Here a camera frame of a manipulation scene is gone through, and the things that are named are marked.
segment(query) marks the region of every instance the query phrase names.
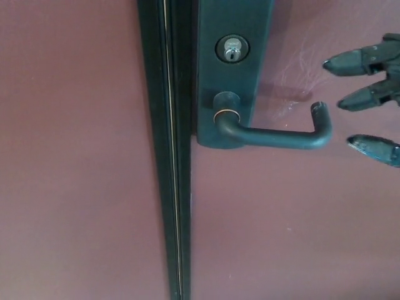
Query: maroon door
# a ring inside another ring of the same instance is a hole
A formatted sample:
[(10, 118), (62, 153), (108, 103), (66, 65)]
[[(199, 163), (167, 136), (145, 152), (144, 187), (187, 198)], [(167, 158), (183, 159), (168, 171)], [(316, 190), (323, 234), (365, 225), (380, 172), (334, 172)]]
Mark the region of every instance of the maroon door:
[(0, 299), (167, 299), (136, 2), (0, 0)]
[(276, 1), (253, 125), (313, 130), (327, 102), (328, 147), (217, 150), (193, 139), (193, 299), (400, 299), (399, 171), (346, 146), (400, 140), (395, 103), (336, 108), (382, 75), (337, 78), (322, 62), (400, 32), (400, 1)]

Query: door lock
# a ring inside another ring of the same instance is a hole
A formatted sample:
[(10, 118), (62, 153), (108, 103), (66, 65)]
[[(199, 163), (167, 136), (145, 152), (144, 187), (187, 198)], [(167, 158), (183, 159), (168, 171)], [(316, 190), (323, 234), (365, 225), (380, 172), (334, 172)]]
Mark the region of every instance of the door lock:
[(238, 63), (247, 56), (249, 44), (243, 37), (232, 34), (219, 40), (216, 52), (225, 63)]

